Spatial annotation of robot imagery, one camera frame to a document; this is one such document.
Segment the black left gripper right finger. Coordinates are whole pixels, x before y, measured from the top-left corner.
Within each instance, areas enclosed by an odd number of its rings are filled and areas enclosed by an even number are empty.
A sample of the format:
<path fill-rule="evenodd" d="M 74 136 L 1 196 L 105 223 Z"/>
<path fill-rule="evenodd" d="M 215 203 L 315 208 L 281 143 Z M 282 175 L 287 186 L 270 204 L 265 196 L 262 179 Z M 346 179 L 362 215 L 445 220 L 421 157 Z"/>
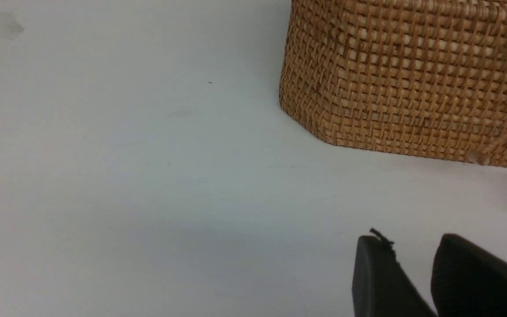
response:
<path fill-rule="evenodd" d="M 431 297 L 440 317 L 507 317 L 507 262 L 445 233 L 434 257 Z"/>

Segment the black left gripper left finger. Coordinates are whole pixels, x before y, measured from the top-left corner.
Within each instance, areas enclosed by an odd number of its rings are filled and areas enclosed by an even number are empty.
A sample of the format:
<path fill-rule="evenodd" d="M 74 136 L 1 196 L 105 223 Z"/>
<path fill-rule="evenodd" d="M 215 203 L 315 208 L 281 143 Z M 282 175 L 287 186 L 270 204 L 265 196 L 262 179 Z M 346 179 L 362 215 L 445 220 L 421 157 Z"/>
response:
<path fill-rule="evenodd" d="M 393 241 L 375 228 L 357 241 L 352 298 L 356 317 L 435 317 L 397 261 Z"/>

